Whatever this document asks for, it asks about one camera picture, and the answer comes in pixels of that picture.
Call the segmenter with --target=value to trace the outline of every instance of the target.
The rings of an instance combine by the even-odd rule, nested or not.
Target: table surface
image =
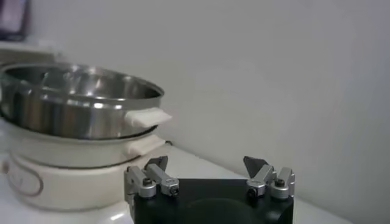
[[[167,174],[177,178],[244,178],[223,167],[179,150],[164,146],[144,156],[135,164],[143,166],[149,158],[168,155]],[[20,203],[9,189],[4,177],[0,177],[0,223],[106,223],[132,224],[126,202],[84,212],[43,211]],[[325,210],[295,198],[294,223],[296,224],[351,224]]]

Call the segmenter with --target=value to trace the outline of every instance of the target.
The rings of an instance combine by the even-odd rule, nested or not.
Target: metal rim
[[[64,93],[60,89],[35,85],[33,83],[15,78],[12,75],[7,73],[8,70],[16,69],[16,68],[29,68],[29,67],[69,68],[70,66],[78,66],[80,68],[94,68],[97,71],[115,73],[117,75],[122,75],[124,77],[131,77],[141,82],[142,84],[147,85],[148,88],[151,88],[152,90],[156,91],[159,94],[159,96],[148,97],[144,99],[126,99],[126,98],[117,99],[117,98],[104,98],[104,97],[92,98],[82,94],[65,94],[66,97],[64,97]],[[160,99],[165,94],[165,92],[161,87],[145,79],[133,75],[127,75],[121,72],[112,71],[109,69],[88,66],[88,65],[71,64],[71,63],[11,63],[3,66],[0,69],[0,72],[1,72],[2,82],[6,80],[12,84],[18,85],[20,93],[22,94],[28,95],[32,91],[34,91],[35,93],[38,93],[41,96],[42,100],[47,100],[55,103],[64,103],[67,105],[74,105],[78,107],[92,107],[94,103],[101,103],[102,105],[99,105],[100,108],[115,108],[115,106],[117,105],[126,105],[127,103],[139,102],[140,100],[148,101],[148,100]]]

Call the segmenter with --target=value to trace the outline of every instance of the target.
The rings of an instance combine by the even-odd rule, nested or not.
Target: bolt
[[[283,187],[285,185],[285,181],[282,179],[276,179],[275,180],[275,186],[276,187]]]
[[[171,193],[173,197],[177,197],[179,195],[179,189],[177,187],[172,187],[171,190],[169,190],[169,193]]]
[[[148,186],[148,185],[151,185],[152,183],[153,183],[153,181],[150,178],[145,178],[142,180],[143,186]]]
[[[257,198],[257,191],[255,189],[249,189],[247,192],[246,192],[246,195],[249,197],[249,198]]]

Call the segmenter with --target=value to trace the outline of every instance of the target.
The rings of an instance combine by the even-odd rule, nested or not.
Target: metal clamp
[[[276,176],[274,167],[263,165],[260,171],[252,178],[247,180],[247,195],[249,198],[258,198],[265,194],[266,186],[270,180]]]
[[[127,195],[138,194],[151,198],[156,194],[156,183],[148,178],[138,166],[130,166],[124,173]]]
[[[150,164],[146,167],[146,175],[161,186],[161,192],[170,197],[179,195],[179,180],[170,177],[156,164]]]
[[[287,199],[294,196],[295,174],[292,169],[283,167],[276,180],[271,183],[271,196],[276,199]]]

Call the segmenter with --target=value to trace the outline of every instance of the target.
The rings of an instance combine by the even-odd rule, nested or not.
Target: pot handle
[[[133,126],[140,128],[149,128],[155,125],[162,124],[172,118],[171,115],[165,113],[157,107],[145,110],[128,111],[124,117],[125,121]]]
[[[137,141],[130,141],[125,148],[124,154],[128,159],[143,156],[165,144],[165,140],[157,135],[149,135]]]

